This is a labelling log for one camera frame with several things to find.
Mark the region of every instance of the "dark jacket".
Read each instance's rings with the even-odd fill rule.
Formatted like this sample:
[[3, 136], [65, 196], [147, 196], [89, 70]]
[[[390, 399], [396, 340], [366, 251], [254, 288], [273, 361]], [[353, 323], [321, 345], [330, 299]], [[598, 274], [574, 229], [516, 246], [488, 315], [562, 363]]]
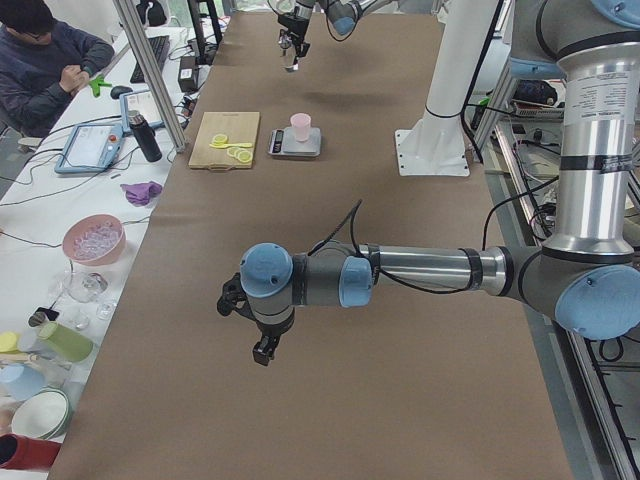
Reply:
[[80, 65], [93, 76], [113, 57], [111, 45], [64, 22], [51, 37], [49, 45], [29, 45], [0, 27], [0, 103], [36, 137], [45, 137], [71, 102], [59, 85], [62, 69]]

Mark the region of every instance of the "white bowl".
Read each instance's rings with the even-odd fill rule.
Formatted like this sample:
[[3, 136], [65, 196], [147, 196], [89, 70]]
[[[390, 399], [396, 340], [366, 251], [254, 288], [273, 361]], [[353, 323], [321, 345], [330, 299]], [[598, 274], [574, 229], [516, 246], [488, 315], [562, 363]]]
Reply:
[[51, 438], [69, 416], [69, 401], [59, 390], [44, 390], [24, 402], [13, 415], [11, 430], [31, 438]]

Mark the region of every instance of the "brown paper covering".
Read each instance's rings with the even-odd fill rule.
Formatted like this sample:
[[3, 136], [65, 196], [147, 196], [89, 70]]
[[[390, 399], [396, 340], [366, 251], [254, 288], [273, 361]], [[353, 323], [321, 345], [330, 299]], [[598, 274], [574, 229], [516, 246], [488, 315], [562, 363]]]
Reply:
[[[306, 251], [364, 204], [361, 242], [479, 248], [490, 208], [469, 178], [401, 178], [393, 134], [422, 115], [440, 26], [372, 15], [345, 43], [315, 16], [295, 75], [272, 14], [236, 14], [204, 111], [260, 111], [255, 166], [178, 156], [52, 480], [568, 479], [522, 306], [485, 293], [377, 287], [365, 308], [300, 308], [268, 368], [256, 327], [216, 313], [251, 245]], [[304, 111], [313, 161], [274, 160], [269, 132]], [[492, 228], [492, 243], [500, 242]]]

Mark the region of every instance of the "tablet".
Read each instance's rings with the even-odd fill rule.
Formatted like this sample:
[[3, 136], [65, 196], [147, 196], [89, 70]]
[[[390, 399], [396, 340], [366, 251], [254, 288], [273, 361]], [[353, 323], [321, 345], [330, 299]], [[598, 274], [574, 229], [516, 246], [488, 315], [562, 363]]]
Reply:
[[125, 135], [131, 133], [129, 127], [129, 112], [136, 110], [153, 129], [163, 125], [162, 117], [156, 106], [156, 101], [149, 90], [130, 92], [120, 95], [120, 111], [122, 112], [122, 129]]
[[118, 157], [123, 136], [122, 125], [76, 125], [67, 139], [54, 171], [91, 173], [106, 170]]

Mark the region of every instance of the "blue joint cap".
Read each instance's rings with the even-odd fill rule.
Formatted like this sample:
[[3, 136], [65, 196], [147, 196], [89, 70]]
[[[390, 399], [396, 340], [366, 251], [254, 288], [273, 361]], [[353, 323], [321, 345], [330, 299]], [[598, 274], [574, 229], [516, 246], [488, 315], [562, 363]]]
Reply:
[[623, 27], [640, 30], [638, 0], [591, 0], [593, 6], [608, 20]]
[[626, 265], [592, 270], [558, 299], [556, 321], [591, 340], [624, 335], [640, 322], [640, 272]]
[[240, 283], [247, 295], [267, 298], [287, 286], [293, 273], [291, 255], [275, 243], [259, 243], [242, 256]]
[[351, 17], [342, 17], [333, 22], [333, 28], [336, 29], [340, 35], [346, 35], [356, 28], [356, 22]]
[[373, 277], [369, 260], [360, 257], [347, 257], [340, 272], [340, 305], [343, 307], [362, 307], [371, 300]]
[[565, 73], [553, 62], [538, 62], [511, 57], [511, 75], [521, 80], [564, 78]]

